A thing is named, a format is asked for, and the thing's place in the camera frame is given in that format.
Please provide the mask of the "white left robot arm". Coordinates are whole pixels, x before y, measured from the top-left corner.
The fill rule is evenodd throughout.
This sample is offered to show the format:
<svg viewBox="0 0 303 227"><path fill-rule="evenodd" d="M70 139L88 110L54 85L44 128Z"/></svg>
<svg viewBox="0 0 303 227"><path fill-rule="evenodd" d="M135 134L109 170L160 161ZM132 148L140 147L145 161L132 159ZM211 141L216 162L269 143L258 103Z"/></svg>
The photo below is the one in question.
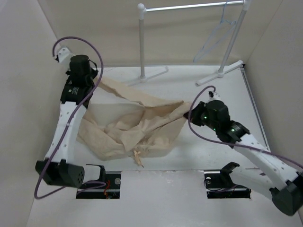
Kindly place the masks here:
<svg viewBox="0 0 303 227"><path fill-rule="evenodd" d="M60 115L51 146L35 169L47 185L80 188L85 169L74 163L74 148L81 120L87 111L98 71L86 55L70 58L68 78L60 98Z"/></svg>

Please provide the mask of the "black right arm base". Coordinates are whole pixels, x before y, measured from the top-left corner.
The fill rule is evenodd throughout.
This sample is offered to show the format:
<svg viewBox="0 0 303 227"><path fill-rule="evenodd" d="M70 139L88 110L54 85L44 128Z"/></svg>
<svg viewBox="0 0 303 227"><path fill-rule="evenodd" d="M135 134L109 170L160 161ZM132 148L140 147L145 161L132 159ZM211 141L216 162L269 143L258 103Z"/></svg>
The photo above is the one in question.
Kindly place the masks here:
<svg viewBox="0 0 303 227"><path fill-rule="evenodd" d="M204 171L204 186L208 199L250 199L251 189L234 184L220 170Z"/></svg>

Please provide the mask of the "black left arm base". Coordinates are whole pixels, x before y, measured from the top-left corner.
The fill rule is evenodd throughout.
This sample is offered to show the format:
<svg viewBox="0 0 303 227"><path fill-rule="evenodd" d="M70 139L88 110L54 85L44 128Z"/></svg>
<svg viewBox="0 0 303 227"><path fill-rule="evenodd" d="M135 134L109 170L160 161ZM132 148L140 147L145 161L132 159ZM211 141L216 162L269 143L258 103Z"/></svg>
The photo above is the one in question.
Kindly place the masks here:
<svg viewBox="0 0 303 227"><path fill-rule="evenodd" d="M84 183L76 192L76 199L119 199L121 172L106 172L105 178Z"/></svg>

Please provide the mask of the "aluminium table edge rail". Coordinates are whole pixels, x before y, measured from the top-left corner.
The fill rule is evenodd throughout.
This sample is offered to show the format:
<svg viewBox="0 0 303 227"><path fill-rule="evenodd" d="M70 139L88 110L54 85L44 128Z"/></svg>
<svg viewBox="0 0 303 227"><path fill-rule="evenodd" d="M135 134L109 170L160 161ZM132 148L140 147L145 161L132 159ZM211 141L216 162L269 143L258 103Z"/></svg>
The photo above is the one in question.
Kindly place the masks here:
<svg viewBox="0 0 303 227"><path fill-rule="evenodd" d="M259 129L261 130L261 134L262 134L263 140L265 142L265 145L266 145L267 149L269 151L271 151L269 143L268 143L268 139L267 139L267 136L266 136L266 133L265 133L262 121L261 121L261 117L259 115L258 108L257 108L256 102L255 102L255 99L254 99L254 96L253 96L253 93L252 93L252 90L251 90L251 87L250 87L250 84L249 84L249 81L248 81L248 77L247 77L246 71L245 71L245 64L243 64L243 65L240 66L240 70L241 70L241 74L242 74L242 77L244 79L244 83L246 85L247 91L249 93L249 97L250 97L251 103L253 105L253 109L254 109L255 115L257 117L258 126L259 126Z"/></svg>

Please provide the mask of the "white clothes rack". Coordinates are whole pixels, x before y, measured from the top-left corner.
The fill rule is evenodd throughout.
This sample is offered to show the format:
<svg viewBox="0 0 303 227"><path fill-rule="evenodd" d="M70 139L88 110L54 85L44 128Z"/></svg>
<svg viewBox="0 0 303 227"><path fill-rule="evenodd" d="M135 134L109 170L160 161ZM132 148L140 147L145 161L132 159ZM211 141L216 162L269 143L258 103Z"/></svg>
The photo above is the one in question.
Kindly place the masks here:
<svg viewBox="0 0 303 227"><path fill-rule="evenodd" d="M154 74L145 73L145 51L144 51L144 16L145 16L145 14L147 14L148 12L158 12L158 11L210 8L210 7L220 7L220 6L223 7L222 16L221 16L219 25L211 33L211 36L215 35L215 32L223 25L223 23L228 23L232 26L231 29L224 35L224 37L227 37L229 33L232 33L232 36L231 36L230 42L228 44L228 47L226 49L226 52L224 54L224 57L223 57L223 60L221 62L219 69L216 72L214 72L213 74L210 74L210 75L206 76L205 78L202 78L195 82L195 84L197 86L201 86L201 85L204 85L215 79L223 78L225 74L239 68L243 64L243 61L239 60L233 64L227 65L227 60L231 54L232 48L235 44L235 41L236 41L236 38L240 31L241 25L247 14L247 11L250 8L251 3L252 3L252 1L250 1L250 0L231 0L231 1L226 0L226 1L213 2L213 3L200 3L200 4L167 6L167 7L158 7L158 8L146 8L144 4L139 3L137 5L138 22L139 22L139 56L140 56L140 76L138 77L138 82L144 83L152 78L160 76L169 71L168 67L165 67L164 70L160 70L156 74L155 73ZM228 21L228 20L224 19L226 7L227 6L236 6L236 5L242 6L241 13L239 15L238 20Z"/></svg>

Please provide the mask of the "beige trousers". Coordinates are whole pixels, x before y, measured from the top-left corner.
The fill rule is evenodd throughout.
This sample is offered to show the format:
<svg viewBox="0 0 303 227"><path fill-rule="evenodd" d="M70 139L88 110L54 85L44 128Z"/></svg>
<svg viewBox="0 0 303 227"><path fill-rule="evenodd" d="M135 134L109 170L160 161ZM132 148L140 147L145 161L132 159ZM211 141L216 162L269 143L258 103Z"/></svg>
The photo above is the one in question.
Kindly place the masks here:
<svg viewBox="0 0 303 227"><path fill-rule="evenodd" d="M106 77L98 87L141 109L126 113L100 105L94 112L90 106L81 120L78 142L101 160L133 156L139 166L142 157L165 156L173 149L190 102L161 99Z"/></svg>

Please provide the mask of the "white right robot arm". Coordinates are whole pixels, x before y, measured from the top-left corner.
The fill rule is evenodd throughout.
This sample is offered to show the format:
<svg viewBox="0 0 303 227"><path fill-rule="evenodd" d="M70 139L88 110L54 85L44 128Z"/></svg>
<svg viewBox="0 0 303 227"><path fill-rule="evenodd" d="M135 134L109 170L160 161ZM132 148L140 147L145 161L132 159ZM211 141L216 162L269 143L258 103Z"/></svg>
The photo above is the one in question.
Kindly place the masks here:
<svg viewBox="0 0 303 227"><path fill-rule="evenodd" d="M303 174L287 165L262 146L241 123L230 119L228 107L220 100L200 102L184 117L189 125L207 126L219 139L250 160L264 175L250 172L238 163L221 169L220 183L225 187L239 184L250 188L273 202L275 207L293 216L303 206Z"/></svg>

